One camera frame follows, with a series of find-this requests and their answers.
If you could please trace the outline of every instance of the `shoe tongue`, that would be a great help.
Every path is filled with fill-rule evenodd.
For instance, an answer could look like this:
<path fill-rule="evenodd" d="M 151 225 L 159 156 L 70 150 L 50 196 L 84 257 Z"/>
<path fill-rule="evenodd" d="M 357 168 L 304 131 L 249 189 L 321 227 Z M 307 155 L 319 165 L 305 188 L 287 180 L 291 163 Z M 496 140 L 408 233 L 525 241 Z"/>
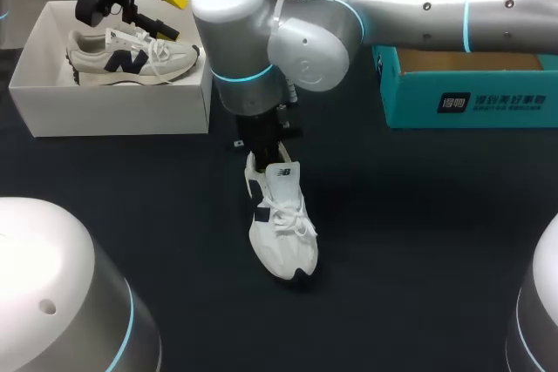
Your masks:
<path fill-rule="evenodd" d="M 269 191 L 273 200 L 278 203 L 291 202 L 300 205 L 300 163 L 277 163 L 269 165 L 265 171 Z"/>
<path fill-rule="evenodd" d="M 128 43 L 140 44 L 148 46 L 149 43 L 145 41 L 140 41 L 135 35 L 126 34 L 121 30 L 115 30 L 113 28 L 107 28 L 105 32 L 105 44 L 109 45 L 114 42 L 114 40 L 120 39 L 122 41 L 127 41 Z"/>

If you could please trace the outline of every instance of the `shoe sole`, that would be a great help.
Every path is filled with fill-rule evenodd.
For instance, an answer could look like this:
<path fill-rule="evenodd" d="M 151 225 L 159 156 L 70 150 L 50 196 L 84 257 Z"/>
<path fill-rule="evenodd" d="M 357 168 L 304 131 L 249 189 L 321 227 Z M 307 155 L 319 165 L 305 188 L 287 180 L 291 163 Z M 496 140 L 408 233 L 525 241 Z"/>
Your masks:
<path fill-rule="evenodd" d="M 78 71 L 71 63 L 70 57 L 66 54 L 68 63 L 73 69 L 73 79 L 76 84 L 80 86 L 113 86 L 121 83 L 135 83 L 137 85 L 165 85 L 157 76 L 141 76 L 139 74 L 124 73 L 118 71 L 114 73 L 96 74 L 96 73 L 83 73 Z M 195 67 L 197 59 L 191 67 L 187 69 L 180 69 L 171 73 L 162 74 L 164 79 L 168 79 L 168 83 L 176 82 L 187 76 L 188 72 Z"/>

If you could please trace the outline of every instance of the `shoelace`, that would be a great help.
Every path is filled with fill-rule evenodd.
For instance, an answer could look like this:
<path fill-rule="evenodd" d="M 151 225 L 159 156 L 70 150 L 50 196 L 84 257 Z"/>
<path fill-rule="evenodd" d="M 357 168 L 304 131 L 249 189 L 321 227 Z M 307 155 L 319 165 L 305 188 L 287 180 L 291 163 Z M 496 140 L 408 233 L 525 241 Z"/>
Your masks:
<path fill-rule="evenodd" d="M 161 82 L 163 82 L 167 85 L 173 85 L 173 82 L 165 80 L 160 75 L 159 71 L 157 70 L 157 67 L 153 64 L 153 54 L 155 55 L 155 57 L 157 57 L 157 61 L 159 61 L 159 62 L 161 62 L 163 60 L 162 56 L 164 56 L 165 58 L 170 57 L 170 51 L 167 48 L 167 43 L 165 42 L 165 40 L 151 38 L 151 37 L 149 37 L 149 34 L 145 31 L 144 32 L 138 32 L 136 34 L 136 37 L 138 38 L 138 40 L 141 43 L 145 43 L 148 40 L 151 40 L 151 41 L 149 41 L 149 46 L 147 47 L 147 55 L 149 56 L 149 65 L 153 69 L 153 73 L 155 73 L 155 76 L 157 76 L 157 78 Z"/>
<path fill-rule="evenodd" d="M 304 213 L 304 197 L 302 196 L 300 208 L 289 205 L 279 205 L 270 197 L 263 198 L 263 202 L 271 208 L 271 217 L 276 225 L 276 231 L 294 231 L 299 237 L 309 234 L 316 237 L 316 228 Z"/>

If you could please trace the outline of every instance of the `teal box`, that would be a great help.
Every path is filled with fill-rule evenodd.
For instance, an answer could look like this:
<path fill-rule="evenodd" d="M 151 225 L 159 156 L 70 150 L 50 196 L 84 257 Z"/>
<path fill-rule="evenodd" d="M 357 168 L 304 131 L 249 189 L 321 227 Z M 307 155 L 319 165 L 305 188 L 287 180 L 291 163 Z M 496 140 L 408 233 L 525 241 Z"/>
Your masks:
<path fill-rule="evenodd" d="M 558 126 L 558 56 L 372 52 L 391 128 Z"/>

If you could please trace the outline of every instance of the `black table surface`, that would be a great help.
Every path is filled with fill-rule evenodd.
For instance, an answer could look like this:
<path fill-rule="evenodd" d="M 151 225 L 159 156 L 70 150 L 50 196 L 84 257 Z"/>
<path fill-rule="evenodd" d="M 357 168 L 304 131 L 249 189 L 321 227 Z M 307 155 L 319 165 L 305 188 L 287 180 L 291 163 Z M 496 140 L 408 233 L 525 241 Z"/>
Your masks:
<path fill-rule="evenodd" d="M 248 241 L 246 153 L 214 92 L 209 135 L 34 139 L 0 55 L 1 196 L 58 204 L 151 309 L 166 372 L 504 371 L 507 323 L 558 212 L 558 132 L 393 131 L 368 50 L 301 93 L 286 141 L 319 234 L 304 292 Z"/>

